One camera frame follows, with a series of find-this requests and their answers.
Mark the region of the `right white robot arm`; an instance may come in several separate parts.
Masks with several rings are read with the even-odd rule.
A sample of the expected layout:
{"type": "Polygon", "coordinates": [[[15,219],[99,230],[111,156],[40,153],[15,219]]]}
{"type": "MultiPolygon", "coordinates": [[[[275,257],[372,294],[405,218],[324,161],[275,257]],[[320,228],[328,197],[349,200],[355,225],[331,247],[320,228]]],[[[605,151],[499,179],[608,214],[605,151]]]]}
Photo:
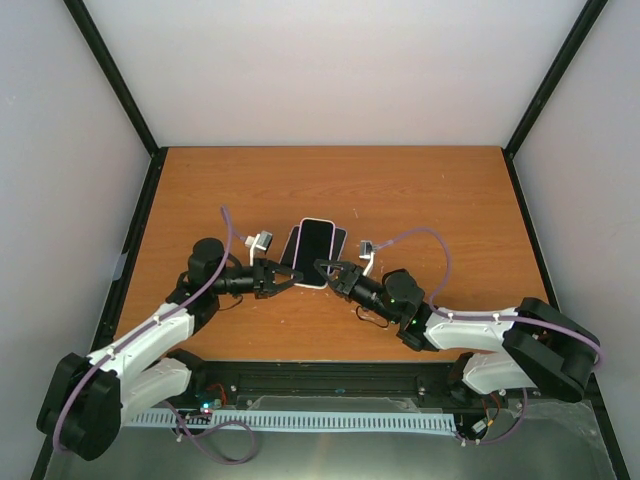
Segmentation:
{"type": "Polygon", "coordinates": [[[318,260],[314,268],[337,296],[397,325],[410,349],[463,350],[452,382],[478,395],[536,389],[579,402],[602,359],[592,333],[538,298],[504,310],[454,311],[427,301],[405,269],[376,281],[351,262],[318,260]]]}

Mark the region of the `lavender phone case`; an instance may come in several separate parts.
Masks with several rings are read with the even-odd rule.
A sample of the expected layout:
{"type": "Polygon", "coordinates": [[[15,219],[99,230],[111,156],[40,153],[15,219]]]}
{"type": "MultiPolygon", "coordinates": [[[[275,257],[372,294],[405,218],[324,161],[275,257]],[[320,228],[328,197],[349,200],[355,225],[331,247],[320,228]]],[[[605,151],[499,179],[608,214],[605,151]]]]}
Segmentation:
{"type": "Polygon", "coordinates": [[[347,238],[347,231],[343,228],[336,227],[334,231],[333,246],[331,251],[330,260],[339,261],[342,255],[344,245],[347,238]]]}

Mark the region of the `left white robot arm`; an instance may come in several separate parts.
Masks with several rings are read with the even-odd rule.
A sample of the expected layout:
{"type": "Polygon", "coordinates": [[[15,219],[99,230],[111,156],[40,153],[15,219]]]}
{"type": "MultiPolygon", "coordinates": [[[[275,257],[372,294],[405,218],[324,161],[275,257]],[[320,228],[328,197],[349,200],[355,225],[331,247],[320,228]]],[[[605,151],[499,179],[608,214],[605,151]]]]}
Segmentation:
{"type": "Polygon", "coordinates": [[[200,359],[178,344],[198,333],[219,311],[222,295],[273,297],[302,273],[258,258],[248,266],[215,238],[195,243],[175,289],[144,322],[86,356],[70,353],[54,370],[37,429],[59,452],[84,460],[101,456],[122,426],[172,397],[201,400],[208,378],[200,359]]]}

